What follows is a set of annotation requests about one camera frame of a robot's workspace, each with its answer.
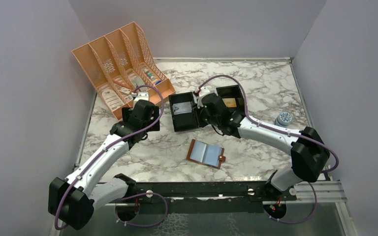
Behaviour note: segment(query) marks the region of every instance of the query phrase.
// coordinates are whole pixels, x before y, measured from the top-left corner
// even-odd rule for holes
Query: black box
[[[229,107],[229,111],[239,111],[244,113],[244,99],[238,85],[217,88],[217,94],[223,99],[235,99],[235,106]],[[197,103],[192,92],[169,95],[170,111],[172,113],[173,128],[175,132],[197,129],[208,125],[200,119],[201,109],[197,108]],[[185,106],[185,113],[178,111],[179,104]]]

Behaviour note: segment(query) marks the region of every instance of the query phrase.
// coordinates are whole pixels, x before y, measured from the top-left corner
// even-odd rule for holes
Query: screw
[[[290,189],[289,189],[289,193],[290,193],[292,196],[295,196],[295,195],[296,195],[296,189],[294,189],[294,188],[290,188]]]
[[[247,194],[248,195],[254,195],[254,190],[252,189],[252,188],[249,188],[248,190],[247,190]]]
[[[147,194],[146,195],[148,198],[150,198],[150,197],[152,197],[153,195],[152,194]]]

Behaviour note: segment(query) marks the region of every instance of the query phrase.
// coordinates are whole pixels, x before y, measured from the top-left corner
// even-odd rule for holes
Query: small cylindrical container
[[[293,116],[289,112],[281,112],[275,119],[275,125],[280,127],[287,127],[293,121]]]

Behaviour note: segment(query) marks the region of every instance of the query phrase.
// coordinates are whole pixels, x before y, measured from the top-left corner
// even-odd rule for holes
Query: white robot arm
[[[197,108],[200,120],[217,127],[224,135],[256,140],[289,154],[292,164],[276,171],[267,183],[266,191],[275,197],[302,181],[315,182],[330,156],[323,147],[304,137],[323,144],[315,129],[292,130],[246,116],[244,110],[230,111],[223,99],[202,88]]]

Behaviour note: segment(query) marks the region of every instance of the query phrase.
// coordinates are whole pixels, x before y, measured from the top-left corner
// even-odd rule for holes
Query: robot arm
[[[198,95],[198,113],[206,124],[216,126],[224,135],[256,140],[291,156],[291,166],[276,171],[267,181],[267,194],[278,197],[294,184],[302,181],[315,182],[318,179],[330,153],[312,142],[297,137],[306,136],[322,143],[315,129],[305,127],[304,130],[292,130],[255,118],[252,118],[252,122],[244,112],[231,112],[222,98],[215,93],[203,88]]]
[[[147,132],[160,130],[159,122],[153,125],[159,117],[159,109],[148,98],[147,92],[140,92],[133,108],[122,109],[123,121],[112,127],[95,154],[64,180],[57,177],[50,183],[49,213],[59,214],[59,219],[80,229],[90,220],[95,209],[126,194],[128,185],[122,179],[114,178],[98,187],[96,184],[118,158],[147,138]],[[150,129],[140,132],[149,125],[152,125]]]

